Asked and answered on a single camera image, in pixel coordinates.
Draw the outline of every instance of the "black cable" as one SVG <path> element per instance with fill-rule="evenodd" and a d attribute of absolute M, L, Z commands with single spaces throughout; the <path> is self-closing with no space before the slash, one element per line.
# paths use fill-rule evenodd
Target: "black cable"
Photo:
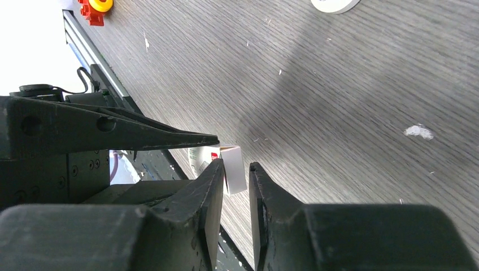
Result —
<path fill-rule="evenodd" d="M 83 74 L 86 75 L 88 77 L 88 80 L 90 80 L 90 83 L 93 83 L 94 80 L 91 76 L 91 74 L 84 68 L 84 67 L 80 67 L 76 70 L 76 74 L 78 75 L 78 77 L 80 78 L 81 82 L 83 83 L 83 86 L 85 87 L 85 91 L 83 92 L 70 92 L 70 91 L 66 91 L 58 86 L 54 86 L 55 89 L 58 89 L 58 90 L 61 90 L 62 92 L 65 92 L 65 93 L 68 93 L 68 94 L 83 94 L 83 93 L 86 93 L 88 91 L 88 83 L 86 82 L 85 78 L 83 77 Z"/>

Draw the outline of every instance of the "white box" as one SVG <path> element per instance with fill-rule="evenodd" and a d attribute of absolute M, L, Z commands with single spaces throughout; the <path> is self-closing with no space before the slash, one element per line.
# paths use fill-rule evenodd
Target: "white box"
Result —
<path fill-rule="evenodd" d="M 245 191 L 245 168 L 239 146 L 222 144 L 188 148 L 188 160 L 195 178 L 198 178 L 211 161 L 216 158 L 222 158 L 225 167 L 223 193 L 233 195 Z"/>

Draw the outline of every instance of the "white round object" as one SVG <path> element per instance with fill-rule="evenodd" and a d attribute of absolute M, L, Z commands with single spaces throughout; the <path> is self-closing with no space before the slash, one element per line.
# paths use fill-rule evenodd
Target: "white round object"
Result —
<path fill-rule="evenodd" d="M 330 14 L 344 13 L 359 3 L 360 0 L 311 0 L 319 11 Z"/>

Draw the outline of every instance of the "red and yellow toy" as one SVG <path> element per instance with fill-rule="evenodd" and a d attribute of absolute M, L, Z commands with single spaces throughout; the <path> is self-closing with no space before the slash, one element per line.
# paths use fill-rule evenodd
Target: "red and yellow toy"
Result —
<path fill-rule="evenodd" d="M 103 16 L 113 6 L 113 0 L 78 0 L 81 4 L 80 14 L 90 25 L 104 26 Z"/>

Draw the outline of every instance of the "tabletop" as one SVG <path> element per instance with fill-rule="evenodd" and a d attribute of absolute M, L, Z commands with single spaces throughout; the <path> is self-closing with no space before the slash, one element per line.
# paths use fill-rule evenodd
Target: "tabletop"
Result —
<path fill-rule="evenodd" d="M 116 0 L 85 30 L 142 112 L 240 145 L 306 203 L 442 208 L 479 259 L 479 5 Z M 192 176 L 185 150 L 172 152 Z M 252 262 L 247 192 L 222 224 Z"/>

